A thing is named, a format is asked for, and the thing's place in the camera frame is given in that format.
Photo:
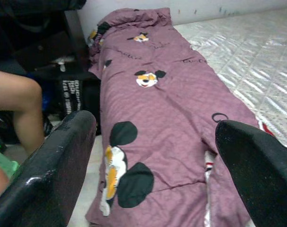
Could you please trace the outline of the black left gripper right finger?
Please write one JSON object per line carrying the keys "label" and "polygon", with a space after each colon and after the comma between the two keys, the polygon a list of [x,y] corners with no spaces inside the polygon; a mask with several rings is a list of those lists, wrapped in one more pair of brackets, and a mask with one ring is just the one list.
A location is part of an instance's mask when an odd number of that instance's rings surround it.
{"label": "black left gripper right finger", "polygon": [[287,147],[256,127],[220,121],[216,146],[257,227],[287,227]]}

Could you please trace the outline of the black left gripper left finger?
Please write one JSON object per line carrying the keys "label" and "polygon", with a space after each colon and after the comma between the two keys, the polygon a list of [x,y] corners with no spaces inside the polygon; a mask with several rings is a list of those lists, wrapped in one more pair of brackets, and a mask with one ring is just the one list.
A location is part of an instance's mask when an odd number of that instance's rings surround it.
{"label": "black left gripper left finger", "polygon": [[66,116],[18,168],[0,196],[0,227],[65,227],[81,191],[96,136],[89,111]]}

